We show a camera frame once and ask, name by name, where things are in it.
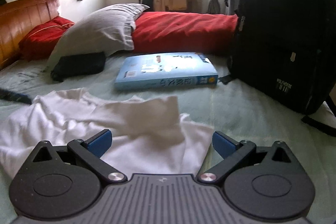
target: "barcode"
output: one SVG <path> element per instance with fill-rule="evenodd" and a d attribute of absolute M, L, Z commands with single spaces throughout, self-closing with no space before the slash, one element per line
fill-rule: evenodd
<path fill-rule="evenodd" d="M 125 77 L 135 77 L 135 75 L 137 74 L 136 70 L 132 70 L 132 71 L 127 71 L 125 73 Z"/>

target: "pillow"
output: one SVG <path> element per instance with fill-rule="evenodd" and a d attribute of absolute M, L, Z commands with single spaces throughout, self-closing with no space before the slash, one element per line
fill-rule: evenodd
<path fill-rule="evenodd" d="M 131 33 L 135 20 L 148 9 L 143 4 L 115 4 L 93 12 L 77 22 L 58 41 L 46 71 L 51 71 L 62 56 L 134 49 Z"/>
<path fill-rule="evenodd" d="M 227 54 L 236 15 L 146 12 L 132 33 L 136 53 L 202 52 Z"/>
<path fill-rule="evenodd" d="M 28 61 L 48 58 L 62 34 L 73 25 L 59 16 L 37 25 L 19 42 L 21 56 Z"/>

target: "silver pivot screw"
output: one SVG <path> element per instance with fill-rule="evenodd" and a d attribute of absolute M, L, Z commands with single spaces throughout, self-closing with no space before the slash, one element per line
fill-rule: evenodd
<path fill-rule="evenodd" d="M 216 180 L 217 176 L 214 173 L 203 173 L 200 175 L 200 178 L 203 181 L 214 181 Z"/>
<path fill-rule="evenodd" d="M 108 175 L 109 180 L 112 181 L 120 181 L 124 179 L 124 174 L 119 173 L 119 172 L 114 172 Z"/>

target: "blue gripper pad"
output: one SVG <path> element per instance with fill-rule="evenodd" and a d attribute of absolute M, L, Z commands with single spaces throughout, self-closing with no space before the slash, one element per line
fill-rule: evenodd
<path fill-rule="evenodd" d="M 223 137 L 223 133 L 214 132 L 212 135 L 212 146 L 222 158 L 226 158 L 237 150 L 239 144 L 229 137 Z"/>
<path fill-rule="evenodd" d="M 105 129 L 85 141 L 86 149 L 100 158 L 112 145 L 112 132 Z"/>

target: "black pouch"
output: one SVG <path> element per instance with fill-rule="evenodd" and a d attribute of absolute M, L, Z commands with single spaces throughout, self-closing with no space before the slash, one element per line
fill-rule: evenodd
<path fill-rule="evenodd" d="M 54 81 L 63 82 L 67 77 L 100 73 L 105 66 L 104 52 L 63 56 L 50 76 Z"/>

